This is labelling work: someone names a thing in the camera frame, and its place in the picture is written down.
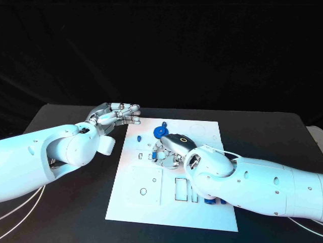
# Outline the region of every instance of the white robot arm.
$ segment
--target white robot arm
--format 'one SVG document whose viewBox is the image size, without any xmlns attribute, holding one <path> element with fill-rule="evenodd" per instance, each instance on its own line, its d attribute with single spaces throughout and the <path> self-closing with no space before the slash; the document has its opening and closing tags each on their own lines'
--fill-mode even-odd
<svg viewBox="0 0 323 243">
<path fill-rule="evenodd" d="M 154 145 L 152 163 L 175 169 L 183 162 L 185 178 L 204 199 L 219 197 L 259 214 L 323 222 L 323 174 L 224 152 L 236 156 L 229 160 L 221 152 L 168 134 Z"/>
<path fill-rule="evenodd" d="M 138 105 L 103 103 L 74 125 L 0 140 L 0 202 L 12 199 L 83 166 L 98 151 L 109 155 L 113 126 L 139 124 Z"/>
</svg>

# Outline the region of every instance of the black table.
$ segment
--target black table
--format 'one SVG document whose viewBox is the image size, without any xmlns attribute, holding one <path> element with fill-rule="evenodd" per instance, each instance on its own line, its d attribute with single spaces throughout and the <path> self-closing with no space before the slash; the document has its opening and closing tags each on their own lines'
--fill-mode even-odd
<svg viewBox="0 0 323 243">
<path fill-rule="evenodd" d="M 44 105 L 24 132 L 82 122 L 90 109 Z M 224 150 L 323 173 L 323 154 L 295 114 L 141 108 L 141 117 L 216 121 Z M 286 218 L 263 216 L 239 208 L 234 208 L 239 232 L 105 220 L 125 130 L 126 126 L 119 126 L 109 133 L 115 139 L 110 156 L 96 153 L 87 165 L 46 186 L 30 216 L 0 242 L 323 241 Z M 0 216 L 28 195 L 0 203 Z M 0 221 L 0 236 L 20 221 L 33 203 L 34 199 Z"/>
</svg>

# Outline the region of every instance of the white device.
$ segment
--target white device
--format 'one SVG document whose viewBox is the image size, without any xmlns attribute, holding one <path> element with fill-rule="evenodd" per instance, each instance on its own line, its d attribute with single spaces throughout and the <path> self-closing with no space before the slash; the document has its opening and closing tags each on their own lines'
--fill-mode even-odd
<svg viewBox="0 0 323 243">
<path fill-rule="evenodd" d="M 98 151 L 109 155 L 113 126 L 139 124 L 138 105 L 103 103 L 74 125 L 61 125 L 0 140 L 0 202 L 12 199 L 76 170 Z"/>
<path fill-rule="evenodd" d="M 229 160 L 221 152 L 236 159 Z M 161 137 L 152 153 L 152 163 L 168 169 L 183 162 L 185 178 L 204 199 L 219 197 L 259 214 L 323 222 L 323 174 L 240 157 L 206 144 L 196 147 L 190 138 L 178 134 Z"/>
</svg>

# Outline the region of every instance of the small blue piece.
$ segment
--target small blue piece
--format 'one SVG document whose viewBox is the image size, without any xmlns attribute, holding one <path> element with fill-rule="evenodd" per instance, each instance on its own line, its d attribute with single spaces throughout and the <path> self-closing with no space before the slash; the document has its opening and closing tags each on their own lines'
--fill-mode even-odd
<svg viewBox="0 0 323 243">
<path fill-rule="evenodd" d="M 204 198 L 203 198 L 203 202 L 204 202 L 206 204 L 216 204 L 216 199 L 204 199 Z"/>
<path fill-rule="evenodd" d="M 165 136 L 168 134 L 168 130 L 165 127 L 167 127 L 167 124 L 165 124 L 165 122 L 162 122 L 161 126 L 154 129 L 152 133 L 154 133 L 154 137 L 157 139 L 159 139 L 162 136 Z"/>
</svg>

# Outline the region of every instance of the black backdrop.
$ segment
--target black backdrop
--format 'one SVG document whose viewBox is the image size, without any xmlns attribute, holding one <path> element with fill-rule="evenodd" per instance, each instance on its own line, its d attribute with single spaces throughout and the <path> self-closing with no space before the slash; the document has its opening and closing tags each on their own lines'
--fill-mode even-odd
<svg viewBox="0 0 323 243">
<path fill-rule="evenodd" d="M 44 103 L 102 102 L 323 122 L 323 5 L 0 6 L 0 137 Z"/>
</svg>

